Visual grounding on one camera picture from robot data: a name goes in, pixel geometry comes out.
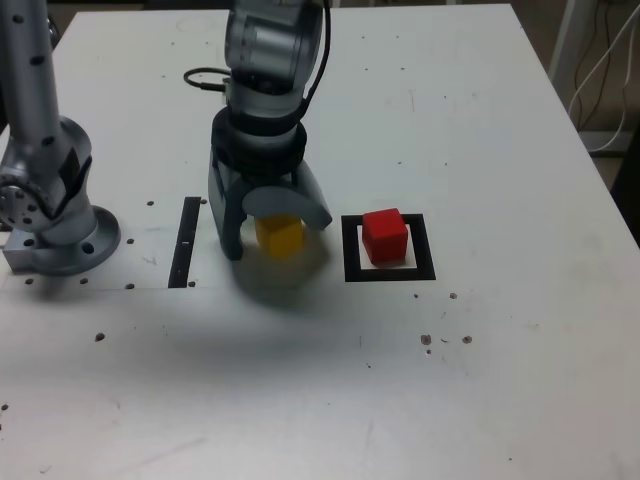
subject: white cable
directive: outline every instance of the white cable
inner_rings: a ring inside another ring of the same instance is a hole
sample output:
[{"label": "white cable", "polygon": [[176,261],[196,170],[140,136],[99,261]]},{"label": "white cable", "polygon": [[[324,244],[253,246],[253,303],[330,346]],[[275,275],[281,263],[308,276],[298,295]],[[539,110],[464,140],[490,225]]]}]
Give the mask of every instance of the white cable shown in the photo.
[{"label": "white cable", "polygon": [[580,86],[576,90],[576,93],[573,94],[573,98],[571,99],[571,103],[569,103],[569,108],[567,109],[567,113],[569,114],[569,117],[571,117],[571,110],[573,110],[573,104],[575,103],[576,99],[578,98],[578,95],[580,94],[580,91],[584,88],[584,86],[591,79],[593,74],[598,70],[600,65],[602,65],[602,62],[605,61],[607,56],[611,53],[611,51],[614,49],[614,47],[618,44],[618,41],[622,37],[622,34],[625,32],[625,30],[627,28],[629,28],[629,25],[631,25],[631,22],[633,22],[637,18],[639,13],[640,13],[640,5],[638,5],[636,7],[636,9],[633,11],[633,13],[631,15],[629,15],[629,18],[627,19],[627,21],[624,23],[624,25],[622,26],[622,28],[618,32],[618,35],[616,35],[616,38],[614,38],[613,42],[611,42],[611,46],[609,47],[609,49],[604,53],[604,55],[598,61],[598,63],[596,63],[596,66],[593,67],[593,70],[591,70],[589,72],[589,75],[587,75],[586,78],[582,81],[582,83],[580,84]]},{"label": "white cable", "polygon": [[618,138],[618,135],[620,135],[620,132],[624,127],[624,122],[627,119],[627,85],[629,85],[629,79],[631,78],[631,64],[633,63],[633,41],[636,37],[637,26],[638,26],[638,20],[636,19],[633,22],[633,28],[631,29],[631,37],[629,38],[629,57],[627,59],[627,77],[624,80],[624,85],[622,85],[622,118],[620,118],[620,125],[618,125],[618,130],[616,130],[616,133],[613,134],[613,137],[611,137],[611,140],[609,140],[607,143],[605,143],[603,146],[599,148],[589,150],[589,153],[600,152],[608,148],[615,141],[615,139]]}]

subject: robotic arm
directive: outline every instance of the robotic arm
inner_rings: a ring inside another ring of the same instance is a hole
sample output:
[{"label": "robotic arm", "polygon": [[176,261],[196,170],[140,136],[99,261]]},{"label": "robotic arm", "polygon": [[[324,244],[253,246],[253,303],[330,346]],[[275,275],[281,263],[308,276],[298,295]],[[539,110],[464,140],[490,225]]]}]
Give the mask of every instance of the robotic arm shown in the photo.
[{"label": "robotic arm", "polygon": [[61,117],[45,0],[0,0],[0,82],[10,137],[0,164],[0,218],[13,227],[14,272],[72,275],[103,262],[120,230],[86,193],[91,143]]},{"label": "robotic arm", "polygon": [[236,0],[227,23],[231,69],[227,107],[213,120],[209,200],[223,250],[242,257],[240,226],[247,215],[293,214],[308,227],[332,221],[304,162],[305,115],[324,72],[331,38],[324,0],[325,50],[304,98],[322,29],[322,7],[310,0]]},{"label": "robotic arm", "polygon": [[[318,54],[322,7],[311,0],[237,0],[229,14],[227,107],[213,120],[209,198],[228,258],[242,257],[247,215],[289,213],[307,226],[332,221],[304,162],[300,123],[327,63]],[[0,164],[0,218],[13,227],[4,255],[14,272],[71,275],[103,262],[120,229],[86,193],[87,134],[58,112],[45,0],[0,0],[0,82],[10,138]]]}]

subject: table surface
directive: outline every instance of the table surface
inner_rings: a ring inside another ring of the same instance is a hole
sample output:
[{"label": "table surface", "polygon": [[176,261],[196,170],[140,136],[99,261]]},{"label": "table surface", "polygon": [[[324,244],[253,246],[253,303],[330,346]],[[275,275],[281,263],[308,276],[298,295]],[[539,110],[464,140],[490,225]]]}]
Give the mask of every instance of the table surface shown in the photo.
[{"label": "table surface", "polygon": [[[222,106],[182,74],[223,65],[226,13],[73,21],[60,110],[123,242],[30,286],[1,262],[0,478],[640,475],[640,254],[511,8],[333,17],[305,118],[323,254],[230,264],[203,206],[171,290]],[[388,207],[424,215],[436,281],[344,282],[340,216]]]}]

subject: cube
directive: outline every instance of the cube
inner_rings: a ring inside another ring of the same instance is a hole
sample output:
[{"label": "cube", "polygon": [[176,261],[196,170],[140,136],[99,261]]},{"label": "cube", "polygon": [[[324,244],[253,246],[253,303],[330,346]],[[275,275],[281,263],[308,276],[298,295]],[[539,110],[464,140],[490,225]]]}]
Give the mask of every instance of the cube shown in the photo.
[{"label": "cube", "polygon": [[256,217],[256,237],[262,251],[270,257],[287,257],[303,246],[302,220],[293,215]]},{"label": "cube", "polygon": [[372,264],[404,261],[408,239],[409,231],[397,208],[362,216],[362,243]]}]

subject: black cable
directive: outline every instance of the black cable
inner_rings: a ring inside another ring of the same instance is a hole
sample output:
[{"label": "black cable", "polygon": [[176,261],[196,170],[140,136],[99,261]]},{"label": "black cable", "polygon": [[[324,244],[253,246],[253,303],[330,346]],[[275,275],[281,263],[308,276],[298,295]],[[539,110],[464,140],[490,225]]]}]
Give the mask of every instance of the black cable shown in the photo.
[{"label": "black cable", "polygon": [[[609,30],[609,10],[614,5],[624,5],[625,3],[628,2],[628,0],[622,0],[620,2],[615,2],[613,0],[602,0],[602,1],[607,4],[604,10],[604,31],[607,37],[607,50],[609,50],[609,48],[611,48],[611,32]],[[598,93],[598,99],[596,100],[596,103],[594,104],[593,108],[589,112],[589,115],[587,116],[585,121],[582,123],[578,122],[578,131],[584,130],[584,128],[587,126],[587,123],[589,123],[589,121],[593,118],[595,113],[598,111],[598,107],[600,107],[600,102],[602,101],[604,88],[607,83],[607,78],[609,77],[610,66],[611,66],[611,53],[607,55],[607,64],[604,67],[604,75],[602,76],[602,81],[600,82],[600,92]]]},{"label": "black cable", "polygon": [[191,77],[191,75],[195,75],[196,73],[217,73],[218,75],[226,75],[226,76],[231,75],[231,72],[229,70],[225,70],[224,68],[201,67],[201,68],[194,68],[193,70],[189,70],[188,72],[185,72],[184,76],[182,77],[184,81],[187,82],[192,87],[196,87],[201,90],[207,90],[210,92],[223,92],[223,93],[226,88],[224,83],[196,82],[191,80],[191,78],[189,77]]},{"label": "black cable", "polygon": [[324,53],[322,54],[322,60],[320,61],[320,67],[318,68],[318,75],[316,75],[316,78],[309,89],[309,93],[307,94],[307,98],[300,107],[300,118],[304,117],[305,113],[307,113],[309,103],[311,103],[311,99],[318,89],[320,80],[322,80],[322,75],[324,75],[324,70],[327,68],[329,51],[331,50],[331,6],[329,5],[329,0],[322,0],[322,5],[324,6]]},{"label": "black cable", "polygon": [[[575,90],[578,90],[578,74],[580,73],[580,67],[582,67],[582,64],[587,59],[587,55],[589,55],[589,52],[591,51],[591,48],[593,48],[593,44],[595,43],[596,38],[598,37],[598,11],[599,10],[600,10],[600,0],[598,0],[598,3],[596,3],[596,8],[593,12],[593,35],[591,35],[591,38],[589,39],[589,43],[587,44],[587,48],[582,54],[582,57],[578,62],[578,66],[576,67],[576,71],[573,74],[573,88]],[[580,94],[578,94],[578,121],[576,122],[576,125],[580,127],[581,123],[582,123],[582,98],[580,97]]]}]

